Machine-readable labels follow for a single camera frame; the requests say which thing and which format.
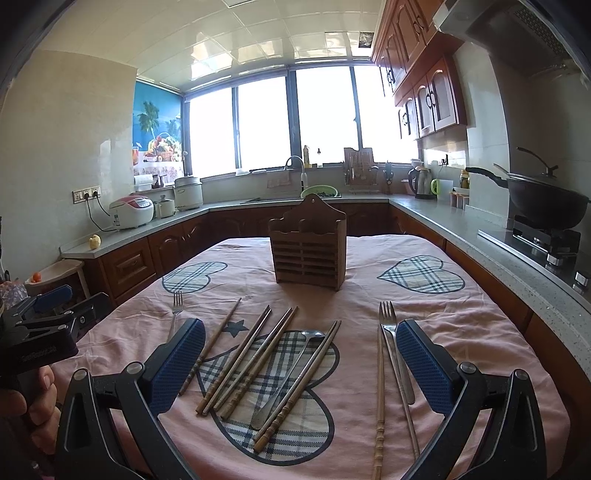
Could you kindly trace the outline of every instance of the heart shape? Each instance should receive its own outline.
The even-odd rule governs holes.
[[[451,293],[466,286],[464,279],[443,268],[443,261],[431,255],[406,258],[379,277],[419,293]]]
[[[252,343],[249,354],[254,353],[265,338],[266,335],[257,338]],[[245,455],[259,462],[277,466],[296,465],[307,462],[321,454],[332,442],[335,433],[335,423],[329,409],[314,393],[312,388],[328,378],[339,363],[339,351],[334,343],[328,348],[326,356],[316,373],[314,373],[313,379],[306,386],[306,389],[295,403],[290,414],[286,417],[264,450],[256,454],[252,449],[256,434],[256,430],[250,426],[252,417],[279,386],[305,342],[306,340],[299,330],[286,332],[277,344],[275,351],[271,354],[268,363],[263,366],[248,387],[248,390],[234,409],[231,417],[223,421],[212,410],[212,416],[216,425],[231,444]],[[312,354],[314,354],[317,347],[317,343],[308,345],[298,366],[295,368],[295,372],[291,376],[291,380],[287,382],[287,385],[281,391],[280,398],[291,387],[293,381],[297,378],[297,375]],[[197,376],[199,386],[204,395],[222,371],[225,362],[234,350],[235,348],[232,348],[227,352],[204,361]]]
[[[204,262],[179,267],[162,277],[162,286],[170,293],[192,293],[209,285],[209,275],[224,270],[228,266],[224,262]]]

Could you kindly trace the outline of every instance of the paper towel roll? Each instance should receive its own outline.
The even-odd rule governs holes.
[[[152,184],[153,181],[152,175],[134,175],[134,185]]]

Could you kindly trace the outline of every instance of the green bowl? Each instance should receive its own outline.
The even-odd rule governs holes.
[[[320,198],[336,197],[339,191],[330,185],[314,185],[306,188],[300,195],[301,198],[306,198],[310,193],[315,193]]]

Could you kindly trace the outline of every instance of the hand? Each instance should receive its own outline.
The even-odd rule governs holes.
[[[56,407],[57,388],[50,367],[39,369],[39,382],[43,391],[31,404],[28,414],[37,428],[31,433],[33,443],[47,455],[56,452],[57,427],[60,411]],[[27,402],[17,391],[0,389],[0,417],[18,417],[27,412]]]

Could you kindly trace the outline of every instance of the countertop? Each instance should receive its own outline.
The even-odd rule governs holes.
[[[158,232],[166,227],[217,210],[257,208],[276,205],[296,205],[300,200],[277,200],[243,204],[244,200],[210,203],[200,209],[177,212],[176,215],[154,220],[147,225],[105,235],[100,248],[90,250],[87,243],[63,251],[63,258],[97,258],[134,240]],[[505,252],[500,247],[478,236],[478,230],[498,230],[499,227],[474,214],[466,214],[447,203],[417,200],[408,195],[343,194],[329,199],[329,203],[390,203],[468,254],[511,289],[560,338],[591,379],[591,315],[565,291],[545,276]]]

